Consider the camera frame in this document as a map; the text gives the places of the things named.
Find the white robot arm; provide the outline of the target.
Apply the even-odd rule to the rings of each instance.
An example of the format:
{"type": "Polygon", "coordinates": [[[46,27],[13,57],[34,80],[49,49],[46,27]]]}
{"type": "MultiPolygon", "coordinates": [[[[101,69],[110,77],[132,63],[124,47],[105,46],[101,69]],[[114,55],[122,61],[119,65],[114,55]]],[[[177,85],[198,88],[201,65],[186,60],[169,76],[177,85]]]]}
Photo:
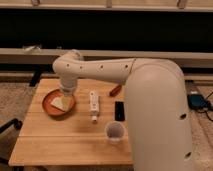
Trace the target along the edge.
{"type": "Polygon", "coordinates": [[[184,75],[163,59],[85,61],[71,50],[53,62],[68,95],[80,77],[124,86],[124,110],[134,171],[195,171],[184,75]]]}

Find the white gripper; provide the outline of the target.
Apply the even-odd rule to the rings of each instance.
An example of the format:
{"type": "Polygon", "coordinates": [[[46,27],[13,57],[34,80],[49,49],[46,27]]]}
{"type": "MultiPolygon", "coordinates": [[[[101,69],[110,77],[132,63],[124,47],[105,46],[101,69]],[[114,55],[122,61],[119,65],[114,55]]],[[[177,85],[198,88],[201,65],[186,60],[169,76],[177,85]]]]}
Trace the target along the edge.
{"type": "MultiPolygon", "coordinates": [[[[61,77],[60,78],[60,90],[64,94],[73,94],[76,90],[77,87],[77,77],[61,77]]],[[[61,97],[61,101],[63,104],[64,109],[68,109],[70,102],[71,102],[71,97],[63,95],[61,97]]]]}

